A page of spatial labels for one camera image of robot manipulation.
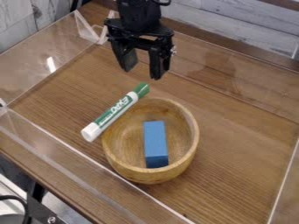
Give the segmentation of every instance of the black robotic claw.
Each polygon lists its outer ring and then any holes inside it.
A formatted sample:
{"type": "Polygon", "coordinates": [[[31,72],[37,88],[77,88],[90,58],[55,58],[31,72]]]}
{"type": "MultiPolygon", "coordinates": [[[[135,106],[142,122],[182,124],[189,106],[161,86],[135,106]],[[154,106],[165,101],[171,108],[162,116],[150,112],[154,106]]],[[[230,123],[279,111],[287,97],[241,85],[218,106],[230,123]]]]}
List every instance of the black robotic claw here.
{"type": "Polygon", "coordinates": [[[150,74],[155,80],[170,70],[174,54],[174,30],[161,24],[161,5],[170,3],[158,0],[117,0],[121,18],[106,20],[109,41],[119,65],[129,72],[138,63],[137,49],[149,51],[150,74]]]}

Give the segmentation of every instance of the blue foam block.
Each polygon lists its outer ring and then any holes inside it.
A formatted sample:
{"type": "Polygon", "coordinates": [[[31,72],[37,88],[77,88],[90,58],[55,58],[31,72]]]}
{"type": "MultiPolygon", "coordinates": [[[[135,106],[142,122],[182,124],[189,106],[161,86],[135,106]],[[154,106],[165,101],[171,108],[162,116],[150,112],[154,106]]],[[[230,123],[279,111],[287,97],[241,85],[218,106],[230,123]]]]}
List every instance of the blue foam block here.
{"type": "Polygon", "coordinates": [[[147,168],[169,165],[165,121],[145,122],[145,159],[147,168]]]}

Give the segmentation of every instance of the marker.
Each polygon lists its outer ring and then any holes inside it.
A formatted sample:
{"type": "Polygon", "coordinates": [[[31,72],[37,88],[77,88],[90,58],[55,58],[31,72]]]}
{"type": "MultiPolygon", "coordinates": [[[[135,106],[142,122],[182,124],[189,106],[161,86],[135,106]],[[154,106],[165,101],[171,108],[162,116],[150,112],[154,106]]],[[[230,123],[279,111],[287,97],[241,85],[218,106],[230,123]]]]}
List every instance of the marker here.
{"type": "Polygon", "coordinates": [[[85,139],[93,142],[109,125],[127,112],[133,105],[143,98],[150,92],[150,85],[146,82],[141,82],[133,92],[130,92],[125,98],[110,108],[105,114],[81,131],[85,139]]]}

